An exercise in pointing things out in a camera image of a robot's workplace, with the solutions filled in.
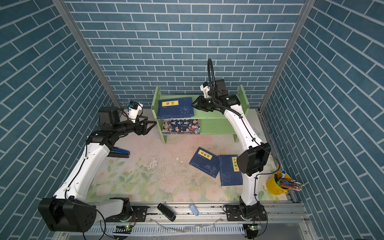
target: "blue brick wallpaper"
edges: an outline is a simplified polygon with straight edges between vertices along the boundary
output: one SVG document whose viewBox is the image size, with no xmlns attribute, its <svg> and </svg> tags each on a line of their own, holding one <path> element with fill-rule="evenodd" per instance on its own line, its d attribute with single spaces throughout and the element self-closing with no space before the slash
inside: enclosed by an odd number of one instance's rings
<svg viewBox="0 0 384 240">
<path fill-rule="evenodd" d="M 37 206 L 111 104 L 51 0 L 0 0 L 0 239 L 52 237 Z"/>
<path fill-rule="evenodd" d="M 84 0 L 66 4 L 122 104 L 201 94 L 207 59 L 257 107 L 305 0 Z"/>
<path fill-rule="evenodd" d="M 319 239 L 384 239 L 383 13 L 317 0 L 263 113 Z"/>
</svg>

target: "book with cartoon characters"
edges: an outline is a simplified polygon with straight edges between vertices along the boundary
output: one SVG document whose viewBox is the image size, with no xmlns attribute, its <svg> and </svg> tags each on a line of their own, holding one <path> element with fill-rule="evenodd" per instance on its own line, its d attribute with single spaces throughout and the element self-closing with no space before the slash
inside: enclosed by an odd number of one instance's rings
<svg viewBox="0 0 384 240">
<path fill-rule="evenodd" d="M 164 120 L 162 133 L 171 134 L 200 134 L 200 120 L 198 119 L 171 119 Z"/>
<path fill-rule="evenodd" d="M 218 157 L 200 147 L 192 157 L 189 164 L 213 178 L 216 178 L 219 171 Z"/>
<path fill-rule="evenodd" d="M 192 98 L 160 100 L 157 109 L 157 119 L 180 119 L 195 116 Z"/>
<path fill-rule="evenodd" d="M 243 177 L 237 165 L 237 155 L 219 155 L 221 186 L 243 185 Z"/>
</svg>

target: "bundle of pencils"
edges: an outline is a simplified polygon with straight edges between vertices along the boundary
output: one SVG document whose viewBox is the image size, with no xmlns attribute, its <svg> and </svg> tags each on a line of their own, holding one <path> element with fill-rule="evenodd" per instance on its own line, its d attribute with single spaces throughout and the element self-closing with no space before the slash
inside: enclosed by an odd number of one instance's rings
<svg viewBox="0 0 384 240">
<path fill-rule="evenodd" d="M 280 178 L 277 180 L 276 183 L 281 188 L 292 189 L 295 191 L 301 191 L 303 189 L 303 186 L 304 186 L 304 184 L 302 184 L 300 182 L 296 182 L 293 179 L 281 179 Z"/>
</svg>

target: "robotic arm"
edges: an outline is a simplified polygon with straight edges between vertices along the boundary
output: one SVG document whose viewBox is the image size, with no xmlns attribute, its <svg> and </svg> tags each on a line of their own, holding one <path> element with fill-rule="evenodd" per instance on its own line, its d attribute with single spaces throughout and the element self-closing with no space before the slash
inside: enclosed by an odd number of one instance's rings
<svg viewBox="0 0 384 240">
<path fill-rule="evenodd" d="M 229 95 L 224 80 L 215 81 L 211 59 L 208 59 L 209 82 L 200 86 L 203 96 L 199 96 L 193 107 L 202 111 L 220 111 L 231 123 L 240 139 L 244 152 L 237 158 L 237 164 L 243 177 L 243 191 L 239 209 L 244 219 L 257 214 L 261 220 L 266 219 L 264 206 L 260 204 L 258 193 L 258 174 L 263 170 L 271 151 L 268 143 L 263 143 L 253 131 L 240 101 L 236 95 Z"/>
<path fill-rule="evenodd" d="M 80 160 L 53 197 L 42 199 L 38 206 L 51 231 L 86 232 L 102 217 L 120 215 L 122 220 L 131 217 L 128 199 L 111 199 L 92 206 L 84 202 L 99 166 L 116 141 L 131 132 L 146 135 L 156 125 L 156 121 L 147 117 L 138 118 L 138 107 L 142 108 L 142 104 L 131 102 L 128 115 L 115 107 L 99 109 L 99 129 L 88 137 Z M 121 114 L 126 121 L 120 122 Z"/>
</svg>

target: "bookshelf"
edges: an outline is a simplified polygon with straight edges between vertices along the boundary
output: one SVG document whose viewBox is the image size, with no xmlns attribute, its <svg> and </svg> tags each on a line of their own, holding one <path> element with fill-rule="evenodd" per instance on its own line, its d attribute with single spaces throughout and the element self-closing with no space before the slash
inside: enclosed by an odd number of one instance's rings
<svg viewBox="0 0 384 240">
<path fill-rule="evenodd" d="M 238 93 L 236 94 L 239 98 L 243 111 L 245 115 L 248 114 L 249 111 L 249 102 L 247 96 L 245 95 L 245 91 L 243 85 L 240 85 L 238 88 Z M 157 121 L 157 128 L 160 132 L 160 137 L 163 143 L 167 142 L 167 136 L 164 135 L 161 131 L 161 127 L 163 125 L 163 121 L 165 119 L 157 119 L 157 108 L 159 105 L 159 100 L 167 100 L 174 98 L 189 98 L 192 97 L 192 101 L 195 101 L 199 95 L 162 95 L 159 86 L 156 86 L 155 94 L 153 96 L 151 110 L 155 120 Z M 194 108 L 195 116 L 192 118 L 184 118 L 184 119 L 199 119 L 200 120 L 200 134 L 233 134 L 235 142 L 238 142 L 237 135 L 235 130 L 229 121 L 225 118 L 223 114 L 218 111 L 214 112 L 204 112 L 201 110 L 197 110 Z"/>
</svg>

